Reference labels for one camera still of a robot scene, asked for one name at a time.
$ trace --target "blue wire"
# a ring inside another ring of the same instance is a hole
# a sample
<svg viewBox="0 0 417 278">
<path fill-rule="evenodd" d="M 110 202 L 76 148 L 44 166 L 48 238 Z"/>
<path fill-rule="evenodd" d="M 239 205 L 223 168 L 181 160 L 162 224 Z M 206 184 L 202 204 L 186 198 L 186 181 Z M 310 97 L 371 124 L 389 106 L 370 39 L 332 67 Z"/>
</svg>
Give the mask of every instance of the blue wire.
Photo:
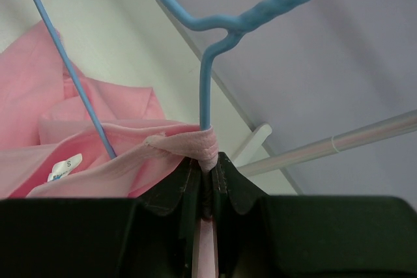
<svg viewBox="0 0 417 278">
<path fill-rule="evenodd" d="M 79 82 L 79 79 L 77 77 L 77 74 L 74 70 L 74 68 L 71 65 L 71 61 L 68 58 L 68 55 L 66 55 L 65 49 L 63 47 L 63 45 L 61 44 L 61 41 L 59 40 L 59 37 L 57 35 L 57 33 L 55 32 L 55 28 L 52 25 L 51 20 L 48 17 L 48 14 L 46 13 L 46 10 L 42 4 L 41 0 L 33 0 L 35 2 L 35 5 L 39 11 L 40 16 L 42 17 L 42 19 L 44 20 L 44 23 L 46 25 L 46 28 L 48 29 L 53 42 L 55 43 L 55 46 L 58 49 L 59 54 L 61 55 L 62 60 L 64 61 L 64 64 L 66 66 L 66 68 L 68 69 L 68 72 L 72 78 L 72 81 L 74 82 L 74 85 L 76 86 L 79 96 L 81 97 L 81 99 L 83 100 L 84 106 L 87 109 L 87 112 L 90 115 L 90 118 L 101 138 L 101 140 L 104 143 L 104 146 L 107 150 L 107 153 L 109 154 L 110 158 L 116 158 L 116 153 L 113 150 L 113 148 L 110 145 L 109 140 L 106 137 L 106 134 L 104 133 L 103 127 L 100 124 L 100 121 L 98 120 L 96 113 L 94 112 L 93 107 L 91 106 L 91 103 L 83 89 L 83 87 L 81 86 L 81 83 Z"/>
<path fill-rule="evenodd" d="M 234 48 L 242 37 L 270 20 L 306 3 L 309 0 L 264 0 L 239 16 L 217 14 L 197 19 L 191 16 L 176 0 L 160 0 L 185 27 L 193 31 L 222 28 L 228 35 L 209 46 L 203 53 L 200 67 L 200 128 L 210 128 L 210 79 L 216 56 Z"/>
</svg>

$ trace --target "clothing tag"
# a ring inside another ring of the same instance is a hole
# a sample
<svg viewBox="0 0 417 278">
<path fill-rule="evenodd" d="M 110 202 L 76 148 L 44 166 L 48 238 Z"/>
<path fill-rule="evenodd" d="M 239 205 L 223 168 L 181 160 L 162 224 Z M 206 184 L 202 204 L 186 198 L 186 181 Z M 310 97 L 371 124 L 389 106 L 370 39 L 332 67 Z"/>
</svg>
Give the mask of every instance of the clothing tag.
<svg viewBox="0 0 417 278">
<path fill-rule="evenodd" d="M 71 158 L 56 163 L 52 167 L 52 172 L 48 176 L 48 182 L 51 180 L 60 179 L 61 177 L 68 176 L 73 169 L 75 169 L 83 161 L 83 155 L 81 153 L 72 156 Z"/>
</svg>

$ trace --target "pink fabric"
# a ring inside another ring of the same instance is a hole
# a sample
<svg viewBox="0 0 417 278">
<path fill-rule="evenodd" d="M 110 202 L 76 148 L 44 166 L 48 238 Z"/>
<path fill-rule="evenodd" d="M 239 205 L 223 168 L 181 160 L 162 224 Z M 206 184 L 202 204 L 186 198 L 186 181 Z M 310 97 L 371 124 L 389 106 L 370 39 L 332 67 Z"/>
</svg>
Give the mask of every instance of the pink fabric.
<svg viewBox="0 0 417 278">
<path fill-rule="evenodd" d="M 77 71 L 117 158 L 109 159 L 52 39 L 38 23 L 0 54 L 0 197 L 137 197 L 184 156 L 199 160 L 204 171 L 215 166 L 213 129 L 164 120 L 151 88 L 104 83 Z M 47 182 L 55 163 L 76 154 L 83 156 L 78 167 Z M 205 229 L 207 239 L 212 232 Z M 199 277 L 214 277 L 214 251 L 200 253 Z"/>
</svg>

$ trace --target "metal pole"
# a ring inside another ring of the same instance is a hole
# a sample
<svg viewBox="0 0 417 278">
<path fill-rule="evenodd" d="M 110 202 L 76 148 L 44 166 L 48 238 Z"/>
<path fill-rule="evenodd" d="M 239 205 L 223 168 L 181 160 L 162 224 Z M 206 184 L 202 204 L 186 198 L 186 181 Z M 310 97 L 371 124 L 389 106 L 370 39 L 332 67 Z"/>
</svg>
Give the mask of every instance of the metal pole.
<svg viewBox="0 0 417 278">
<path fill-rule="evenodd" d="M 278 156 L 247 164 L 239 167 L 238 170 L 244 176 L 255 176 L 416 130 L 417 110 L 414 110 L 388 120 L 382 120 L 378 123 L 358 128 L 357 130 L 301 146 Z"/>
</svg>

